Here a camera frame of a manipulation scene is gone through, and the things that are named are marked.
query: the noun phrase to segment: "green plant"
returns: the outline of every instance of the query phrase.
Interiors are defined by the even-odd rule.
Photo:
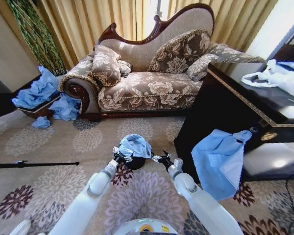
[[[7,3],[38,63],[55,76],[65,74],[66,69],[52,35],[30,0],[7,0]]]

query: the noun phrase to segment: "table top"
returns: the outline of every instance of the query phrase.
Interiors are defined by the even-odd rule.
[[[259,63],[237,63],[237,64],[225,64],[225,63],[212,63],[213,67],[226,74],[232,80],[237,82],[240,86],[244,87],[250,94],[263,103],[268,105],[272,110],[279,112],[287,119],[294,120],[294,96],[288,94],[284,90],[273,88],[257,88],[246,85],[241,82],[244,75],[254,73],[257,71],[263,71],[266,64]]]

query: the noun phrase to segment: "wicker basket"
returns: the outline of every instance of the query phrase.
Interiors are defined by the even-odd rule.
[[[53,115],[53,110],[49,110],[48,108],[52,105],[52,103],[60,98],[60,94],[56,94],[51,97],[50,101],[46,101],[40,105],[38,105],[34,109],[26,109],[26,108],[20,108],[16,107],[17,109],[21,110],[23,113],[25,113],[27,116],[31,118],[38,118],[38,117],[43,117],[47,116],[47,118],[52,117]]]

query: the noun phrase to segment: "yellow sticker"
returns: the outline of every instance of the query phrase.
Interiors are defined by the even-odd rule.
[[[153,232],[153,228],[149,225],[149,224],[143,224],[140,228],[139,228],[140,232]]]
[[[161,228],[162,228],[162,231],[167,232],[167,233],[169,232],[168,227],[161,225]]]

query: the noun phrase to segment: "carpet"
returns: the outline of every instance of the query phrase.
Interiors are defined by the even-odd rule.
[[[142,135],[156,154],[166,150],[176,157],[173,140],[183,120],[51,120],[51,127],[40,130],[32,128],[33,119],[20,111],[0,117],[0,163],[80,161],[79,166],[0,169],[0,235],[9,234],[24,219],[32,221],[30,235],[50,231],[92,174],[112,159],[113,146],[127,134]],[[289,186],[294,198],[294,180]],[[242,183],[234,198],[220,203],[245,235],[286,235],[294,221],[285,181]],[[123,222],[144,217],[166,220],[180,234],[208,234],[176,193],[163,165],[152,161],[135,171],[119,167],[85,234],[109,235]]]

